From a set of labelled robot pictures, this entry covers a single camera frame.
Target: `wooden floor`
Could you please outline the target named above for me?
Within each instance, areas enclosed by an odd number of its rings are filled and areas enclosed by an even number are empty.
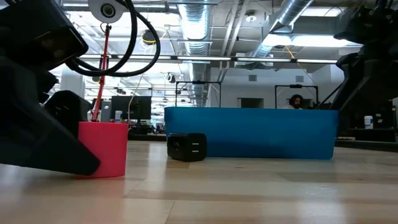
[[[184,163],[164,142],[130,142],[115,179],[0,165],[0,223],[398,223],[398,154]]]

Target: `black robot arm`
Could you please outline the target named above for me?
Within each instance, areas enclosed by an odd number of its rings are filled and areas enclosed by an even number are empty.
[[[398,13],[386,6],[379,0],[374,9],[361,6],[340,16],[335,38],[363,46],[337,62],[345,79],[330,109],[352,113],[398,96]]]

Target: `white wall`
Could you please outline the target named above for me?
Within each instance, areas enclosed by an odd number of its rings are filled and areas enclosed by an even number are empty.
[[[78,96],[85,98],[86,82],[84,76],[67,68],[62,70],[61,90],[70,90]]]
[[[234,86],[234,85],[223,86],[221,92],[221,106],[228,108],[236,108],[238,107],[238,98],[262,98],[264,100],[264,108],[275,108],[274,90],[275,89],[273,86],[264,86],[264,87]],[[304,98],[315,99],[315,97],[305,88],[303,89],[278,88],[278,92],[279,92],[277,96],[278,108],[287,105],[287,99],[294,94],[300,94]]]
[[[398,108],[398,98],[392,99],[392,104],[393,104],[396,108]]]
[[[325,65],[312,73],[312,79],[319,87],[319,100],[323,101],[343,80],[344,73],[336,65]],[[333,102],[337,92],[326,102]]]
[[[249,82],[248,75],[257,75],[257,82]],[[223,82],[221,94],[222,107],[238,107],[238,98],[262,98],[264,108],[275,108],[275,85],[296,84],[296,75],[303,75],[304,82],[301,85],[318,85],[319,100],[325,99],[344,79],[343,72],[335,65],[325,65],[313,74],[309,74],[313,82],[301,69],[253,70],[229,69]],[[218,76],[218,69],[212,70],[212,80]],[[300,94],[306,99],[315,102],[315,89],[302,88],[290,89],[278,87],[277,107],[287,105],[287,99],[294,94]],[[218,93],[210,88],[207,106],[217,107],[215,97]]]

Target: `ceiling duct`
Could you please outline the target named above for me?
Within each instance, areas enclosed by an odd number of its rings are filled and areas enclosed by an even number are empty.
[[[137,12],[148,12],[148,13],[166,13],[166,14],[178,14],[178,9],[176,4],[169,4],[167,1],[159,4],[156,1],[148,2],[145,4],[135,4],[134,8]],[[62,10],[64,11],[81,11],[81,12],[89,12],[90,9],[86,4],[87,1],[82,1],[79,3],[68,3],[68,1],[62,1]]]
[[[284,0],[278,12],[267,16],[263,26],[264,40],[249,56],[266,57],[274,47],[272,43],[267,43],[268,34],[289,34],[293,32],[294,22],[312,2],[313,0]],[[249,63],[239,67],[250,70],[264,68],[260,63]]]
[[[187,40],[206,40],[209,36],[209,18],[210,6],[197,4],[181,4],[178,5],[181,15],[181,25],[184,39]],[[185,42],[185,48],[188,55],[208,55],[209,45],[203,42]],[[207,63],[191,63],[190,64],[191,81],[209,81],[210,80],[210,64]],[[205,98],[208,85],[193,86],[193,92],[196,99]],[[206,100],[196,100],[197,106],[205,106]]]

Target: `wire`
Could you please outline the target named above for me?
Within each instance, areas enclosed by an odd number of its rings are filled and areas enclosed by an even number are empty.
[[[164,28],[164,30],[165,31],[163,33],[163,36],[161,38],[159,38],[160,40],[162,40],[164,38],[164,36],[166,35],[166,29]],[[146,39],[143,38],[143,36],[144,36],[144,33],[141,34],[141,39],[142,39],[143,42],[145,42],[145,43],[156,43],[156,40],[146,40]]]
[[[340,10],[340,12],[343,12],[343,10],[340,8],[340,7],[338,7],[338,6],[333,6],[333,7],[331,7],[329,10],[327,10],[327,12],[325,13],[325,15],[323,15],[323,17],[325,17],[332,9],[334,9],[334,8],[337,8],[337,9],[339,9]]]
[[[392,7],[392,2],[394,2],[394,0],[390,0],[390,1],[388,2],[388,6],[387,6],[388,9],[390,9],[390,8]]]
[[[286,47],[286,49],[287,49],[287,51],[289,51],[289,54],[290,54],[290,56],[292,56],[292,58],[293,59],[295,59],[295,57],[294,57],[294,55],[293,55],[293,53],[290,51],[290,49],[285,45],[285,47]],[[301,70],[303,70],[303,72],[312,80],[312,82],[316,85],[316,83],[315,83],[315,81],[311,78],[311,76],[307,73],[307,71],[303,68],[303,67],[301,67],[301,65],[298,63],[298,62],[296,62],[297,63],[297,65],[301,68]],[[313,95],[313,96],[315,96],[315,94],[311,91],[311,90],[309,90],[308,88],[307,88],[307,90]]]
[[[213,90],[213,92],[214,92],[214,95],[216,96],[217,106],[220,107],[220,103],[218,102],[217,93],[216,93],[215,90]]]
[[[130,38],[129,46],[127,47],[126,53],[123,55],[122,59],[114,67],[109,68],[107,70],[100,70],[99,68],[96,68],[96,67],[82,61],[79,58],[74,58],[74,59],[69,60],[66,63],[66,65],[71,70],[74,70],[82,75],[86,75],[89,77],[98,77],[98,76],[103,76],[103,75],[109,75],[112,77],[133,77],[133,76],[140,75],[140,74],[148,71],[156,63],[156,61],[160,55],[160,39],[156,33],[156,30],[150,24],[150,22],[147,19],[145,19],[144,16],[142,16],[139,12],[136,12],[131,0],[125,0],[125,2],[127,4],[128,9],[130,10],[130,16],[131,16],[131,38]],[[136,44],[135,37],[137,36],[137,18],[140,19],[154,35],[154,38],[156,41],[155,56],[144,68],[142,68],[140,70],[136,70],[133,72],[116,72],[129,60],[130,55],[132,54],[132,51],[134,50],[134,46]]]
[[[259,1],[255,1],[255,3],[259,6],[261,6],[263,9],[265,9],[268,13],[273,14],[273,12],[271,12],[270,10],[268,10],[266,7],[262,6],[260,3],[258,3]]]
[[[387,6],[387,0],[376,0],[375,5],[378,8],[384,9]]]
[[[105,23],[102,22],[102,23],[99,25],[99,28],[101,28],[102,32],[104,32],[104,34],[105,34],[105,33],[106,33],[105,30],[102,28],[102,25],[103,25],[103,24],[105,24]]]
[[[315,109],[319,109],[329,98],[337,92],[338,89],[342,86],[343,83],[340,83]]]
[[[5,0],[5,2],[10,6],[12,4],[15,4],[15,0]]]
[[[135,97],[135,95],[136,95],[136,93],[137,93],[139,84],[141,83],[141,80],[142,80],[142,77],[143,77],[143,76],[144,76],[144,74],[141,74],[141,77],[140,77],[140,79],[139,79],[139,81],[138,81],[138,85],[137,85],[137,87],[136,87],[136,90],[134,90],[134,93],[132,94],[132,97],[131,97],[131,99],[130,99],[129,108],[127,109],[127,118],[128,118],[128,120],[129,120],[129,128],[130,128],[130,105],[131,105],[132,99],[134,99],[134,97]]]
[[[289,51],[289,54],[292,56],[292,59],[295,59],[295,57],[294,57],[294,55],[293,55],[293,53],[290,51],[290,49],[287,47],[287,46],[285,46],[286,47],[286,49],[287,49],[287,51]],[[316,84],[315,83],[315,81],[311,78],[311,76],[307,73],[307,71],[305,71],[305,69],[303,68],[303,67],[301,67],[301,65],[297,62],[297,65],[301,68],[301,70],[303,70],[303,72],[311,79],[311,81],[312,82],[314,82],[314,84]]]

